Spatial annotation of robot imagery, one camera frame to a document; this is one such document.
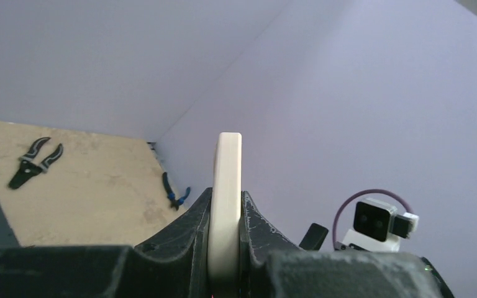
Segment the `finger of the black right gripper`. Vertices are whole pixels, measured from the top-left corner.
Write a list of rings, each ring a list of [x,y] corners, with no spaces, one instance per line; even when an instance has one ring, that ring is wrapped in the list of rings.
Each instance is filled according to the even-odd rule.
[[[329,229],[318,223],[311,223],[306,234],[303,236],[299,247],[306,251],[320,250],[325,238],[329,233]]]

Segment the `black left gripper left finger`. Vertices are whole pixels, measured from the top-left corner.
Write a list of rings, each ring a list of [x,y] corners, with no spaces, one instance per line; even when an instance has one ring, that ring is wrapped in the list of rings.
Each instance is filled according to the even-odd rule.
[[[135,246],[0,248],[0,297],[210,297],[211,197]]]

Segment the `phone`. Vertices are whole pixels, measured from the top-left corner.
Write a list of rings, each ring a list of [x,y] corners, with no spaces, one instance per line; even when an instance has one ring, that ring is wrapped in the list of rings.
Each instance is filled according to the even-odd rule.
[[[242,135],[222,132],[216,146],[207,272],[213,297],[238,297],[239,221],[242,190]]]

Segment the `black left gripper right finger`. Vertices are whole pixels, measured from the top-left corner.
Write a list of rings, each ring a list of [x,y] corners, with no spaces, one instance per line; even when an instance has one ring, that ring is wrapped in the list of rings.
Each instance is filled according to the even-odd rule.
[[[240,297],[453,297],[424,257],[410,253],[306,251],[242,193]]]

